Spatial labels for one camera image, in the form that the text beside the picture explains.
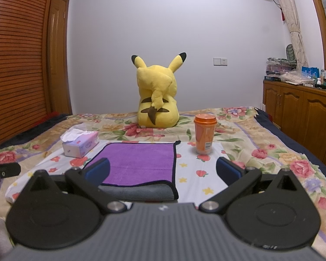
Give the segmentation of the white wall switch plate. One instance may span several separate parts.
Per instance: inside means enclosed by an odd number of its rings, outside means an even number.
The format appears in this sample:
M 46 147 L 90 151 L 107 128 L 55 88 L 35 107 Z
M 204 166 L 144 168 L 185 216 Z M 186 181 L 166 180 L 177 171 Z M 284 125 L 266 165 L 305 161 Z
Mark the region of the white wall switch plate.
M 227 58 L 214 57 L 213 58 L 213 65 L 214 66 L 228 66 L 228 59 Z

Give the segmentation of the blue printed box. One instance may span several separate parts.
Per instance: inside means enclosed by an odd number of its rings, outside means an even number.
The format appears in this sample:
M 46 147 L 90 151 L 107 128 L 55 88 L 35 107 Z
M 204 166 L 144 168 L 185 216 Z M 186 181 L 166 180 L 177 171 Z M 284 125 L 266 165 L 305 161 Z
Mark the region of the blue printed box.
M 301 73 L 303 77 L 318 79 L 320 77 L 319 69 L 317 67 L 302 67 Z

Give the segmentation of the orange lidded cup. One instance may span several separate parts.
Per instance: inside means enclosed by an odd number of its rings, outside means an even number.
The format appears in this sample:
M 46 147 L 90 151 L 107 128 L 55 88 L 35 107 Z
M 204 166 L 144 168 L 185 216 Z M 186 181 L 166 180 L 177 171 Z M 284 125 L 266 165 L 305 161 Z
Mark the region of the orange lidded cup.
M 211 114 L 197 114 L 194 118 L 195 143 L 199 154 L 209 154 L 212 150 L 215 127 L 217 125 L 216 116 Z

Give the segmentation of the stack of folded fabrics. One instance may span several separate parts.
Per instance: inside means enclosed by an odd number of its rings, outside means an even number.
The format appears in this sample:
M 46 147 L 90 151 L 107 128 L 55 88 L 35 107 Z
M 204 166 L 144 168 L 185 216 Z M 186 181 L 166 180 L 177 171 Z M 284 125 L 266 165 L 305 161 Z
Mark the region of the stack of folded fabrics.
M 287 60 L 284 58 L 268 58 L 266 62 L 265 80 L 280 81 L 280 76 L 295 70 L 297 61 Z

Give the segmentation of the purple and grey towel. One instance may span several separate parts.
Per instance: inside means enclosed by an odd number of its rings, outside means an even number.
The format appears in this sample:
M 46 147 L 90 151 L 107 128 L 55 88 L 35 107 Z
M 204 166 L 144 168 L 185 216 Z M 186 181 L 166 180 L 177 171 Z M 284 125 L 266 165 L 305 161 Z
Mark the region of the purple and grey towel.
M 173 201 L 176 147 L 173 143 L 109 143 L 84 169 L 101 158 L 110 162 L 109 176 L 99 188 L 118 200 Z

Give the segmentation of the wooden room door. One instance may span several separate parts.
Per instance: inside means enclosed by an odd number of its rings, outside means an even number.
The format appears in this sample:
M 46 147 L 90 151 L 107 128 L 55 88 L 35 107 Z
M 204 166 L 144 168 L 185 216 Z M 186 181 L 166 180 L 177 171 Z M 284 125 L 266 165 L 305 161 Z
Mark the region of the wooden room door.
M 52 0 L 47 30 L 47 79 L 53 112 L 72 114 L 68 82 L 67 29 L 69 0 Z

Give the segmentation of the purple tissue box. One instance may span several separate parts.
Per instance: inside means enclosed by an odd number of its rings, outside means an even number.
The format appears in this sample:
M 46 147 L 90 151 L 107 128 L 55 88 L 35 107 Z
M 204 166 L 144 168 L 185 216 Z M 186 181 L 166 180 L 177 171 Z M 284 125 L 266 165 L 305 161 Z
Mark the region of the purple tissue box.
M 98 143 L 98 132 L 80 128 L 69 129 L 60 137 L 66 157 L 80 159 L 88 154 Z

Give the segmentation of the white fruit print cloth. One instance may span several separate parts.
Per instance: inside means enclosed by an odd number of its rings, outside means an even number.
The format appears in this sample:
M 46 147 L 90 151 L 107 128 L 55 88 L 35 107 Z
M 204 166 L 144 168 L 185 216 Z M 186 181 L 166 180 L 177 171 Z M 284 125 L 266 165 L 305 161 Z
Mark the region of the white fruit print cloth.
M 66 157 L 61 150 L 41 161 L 33 169 L 26 171 L 8 187 L 5 198 L 12 203 L 23 190 L 34 172 L 45 170 L 50 175 L 61 175 L 72 167 L 83 169 L 109 143 L 130 143 L 102 140 L 85 157 L 77 159 Z M 176 147 L 175 185 L 181 203 L 193 202 L 201 204 L 207 198 L 224 190 L 224 183 L 216 172 L 216 162 L 219 157 L 225 157 L 226 152 L 221 143 L 213 143 L 210 154 L 197 154 L 192 143 L 181 142 Z

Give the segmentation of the yellow Pikachu plush toy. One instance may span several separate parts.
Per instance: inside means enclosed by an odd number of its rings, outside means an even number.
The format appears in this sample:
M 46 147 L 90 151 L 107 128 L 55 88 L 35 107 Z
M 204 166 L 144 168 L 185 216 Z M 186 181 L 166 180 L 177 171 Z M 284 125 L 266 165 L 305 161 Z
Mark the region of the yellow Pikachu plush toy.
M 177 124 L 180 118 L 175 96 L 177 82 L 174 73 L 183 65 L 186 53 L 178 54 L 168 67 L 147 66 L 144 60 L 133 55 L 136 80 L 140 94 L 137 112 L 139 126 L 166 129 Z

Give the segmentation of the wooden sideboard cabinet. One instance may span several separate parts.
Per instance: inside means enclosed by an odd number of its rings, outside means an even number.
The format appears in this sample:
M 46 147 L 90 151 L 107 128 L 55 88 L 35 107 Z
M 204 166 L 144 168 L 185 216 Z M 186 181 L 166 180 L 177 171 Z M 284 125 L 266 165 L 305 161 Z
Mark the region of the wooden sideboard cabinet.
M 326 90 L 263 81 L 266 113 L 326 166 Z

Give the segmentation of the brown slatted wardrobe door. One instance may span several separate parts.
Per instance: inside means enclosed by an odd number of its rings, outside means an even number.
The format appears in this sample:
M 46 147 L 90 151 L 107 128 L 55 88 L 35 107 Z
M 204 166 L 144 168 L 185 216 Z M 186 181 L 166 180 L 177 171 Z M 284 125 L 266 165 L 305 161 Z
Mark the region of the brown slatted wardrobe door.
M 50 111 L 47 24 L 51 0 L 0 0 L 0 145 Z

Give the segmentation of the floral bed blanket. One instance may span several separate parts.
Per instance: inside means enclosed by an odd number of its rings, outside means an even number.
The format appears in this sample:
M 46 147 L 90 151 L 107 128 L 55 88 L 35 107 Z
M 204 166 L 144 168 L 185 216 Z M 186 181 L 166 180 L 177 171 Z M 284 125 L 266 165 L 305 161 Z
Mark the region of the floral bed blanket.
M 322 224 L 313 248 L 326 258 L 326 166 L 304 147 L 283 134 L 267 114 L 253 107 L 211 109 L 217 117 L 213 143 L 221 143 L 226 156 L 239 167 L 256 167 L 265 174 L 276 174 L 288 167 L 302 183 L 317 207 Z M 23 141 L 0 148 L 0 163 L 18 162 L 20 175 L 4 179 L 0 188 L 0 219 L 11 203 L 5 198 L 8 187 L 26 171 L 62 150 L 60 136 L 69 128 L 84 124 L 97 131 L 99 140 L 135 143 L 187 142 L 195 146 L 194 111 L 183 112 L 178 124 L 168 129 L 140 127 L 133 112 L 127 114 L 76 114 L 44 133 L 25 135 Z

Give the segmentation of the beige patterned curtain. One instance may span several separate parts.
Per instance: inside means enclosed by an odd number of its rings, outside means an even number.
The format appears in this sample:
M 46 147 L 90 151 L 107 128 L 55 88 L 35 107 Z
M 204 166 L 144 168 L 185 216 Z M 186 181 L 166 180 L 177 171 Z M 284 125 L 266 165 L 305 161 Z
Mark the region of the beige patterned curtain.
M 297 61 L 297 68 L 307 67 L 307 57 L 303 44 L 303 36 L 300 30 L 299 16 L 294 0 L 279 0 L 284 13 L 291 38 L 291 44 Z

